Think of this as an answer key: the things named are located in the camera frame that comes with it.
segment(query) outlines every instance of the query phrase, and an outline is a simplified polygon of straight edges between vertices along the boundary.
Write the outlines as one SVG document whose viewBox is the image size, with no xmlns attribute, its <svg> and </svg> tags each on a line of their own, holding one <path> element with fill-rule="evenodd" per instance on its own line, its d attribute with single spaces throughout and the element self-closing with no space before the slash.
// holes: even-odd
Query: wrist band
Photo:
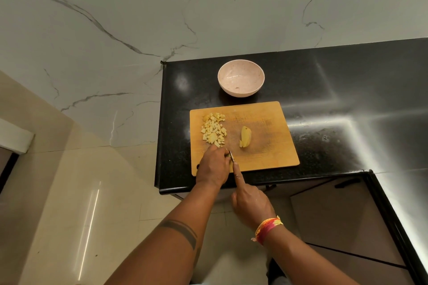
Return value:
<svg viewBox="0 0 428 285">
<path fill-rule="evenodd" d="M 254 242 L 257 241 L 263 245 L 263 242 L 265 241 L 266 235 L 269 233 L 269 231 L 280 224 L 284 225 L 284 223 L 281 222 L 279 216 L 276 216 L 276 218 L 264 220 L 262 223 L 260 223 L 259 227 L 255 231 L 255 238 L 251 238 L 251 240 Z"/>
</svg>

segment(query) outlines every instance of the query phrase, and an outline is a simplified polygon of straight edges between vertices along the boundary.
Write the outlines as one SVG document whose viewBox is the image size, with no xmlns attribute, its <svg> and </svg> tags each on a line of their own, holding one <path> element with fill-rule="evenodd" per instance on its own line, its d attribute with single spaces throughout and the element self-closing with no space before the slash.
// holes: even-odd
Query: cabinet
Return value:
<svg viewBox="0 0 428 285">
<path fill-rule="evenodd" d="M 361 285 L 412 285 L 406 269 L 311 246 L 313 250 Z"/>
<path fill-rule="evenodd" d="M 303 241 L 404 266 L 361 178 L 335 179 L 291 202 Z"/>
</svg>

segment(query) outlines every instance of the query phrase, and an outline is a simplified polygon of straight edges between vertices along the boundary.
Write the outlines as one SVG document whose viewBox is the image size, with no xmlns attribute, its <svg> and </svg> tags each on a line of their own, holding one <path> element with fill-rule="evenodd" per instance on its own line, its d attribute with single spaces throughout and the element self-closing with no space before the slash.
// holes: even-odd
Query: marble wall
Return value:
<svg viewBox="0 0 428 285">
<path fill-rule="evenodd" d="M 0 70 L 131 146 L 157 140 L 160 61 L 426 37 L 427 13 L 426 0 L 0 0 Z"/>
</svg>

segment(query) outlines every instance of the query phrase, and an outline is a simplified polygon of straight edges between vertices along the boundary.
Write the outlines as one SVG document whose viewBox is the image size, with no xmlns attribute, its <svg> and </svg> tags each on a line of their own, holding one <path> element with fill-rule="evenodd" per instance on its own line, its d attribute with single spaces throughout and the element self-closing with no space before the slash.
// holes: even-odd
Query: cutting board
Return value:
<svg viewBox="0 0 428 285">
<path fill-rule="evenodd" d="M 226 115 L 222 122 L 227 130 L 224 147 L 228 148 L 241 171 L 297 166 L 299 158 L 279 102 L 202 108 L 190 111 L 190 155 L 192 175 L 210 144 L 202 140 L 203 116 L 210 113 Z M 241 129 L 252 131 L 251 143 L 239 147 Z"/>
</svg>

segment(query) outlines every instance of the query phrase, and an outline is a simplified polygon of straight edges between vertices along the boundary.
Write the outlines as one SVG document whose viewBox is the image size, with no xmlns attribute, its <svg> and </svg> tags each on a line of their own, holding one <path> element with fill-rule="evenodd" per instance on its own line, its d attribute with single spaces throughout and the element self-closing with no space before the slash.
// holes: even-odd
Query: bowl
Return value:
<svg viewBox="0 0 428 285">
<path fill-rule="evenodd" d="M 265 73 L 254 62 L 232 60 L 220 68 L 217 74 L 220 87 L 234 97 L 248 97 L 259 91 L 265 82 Z"/>
</svg>

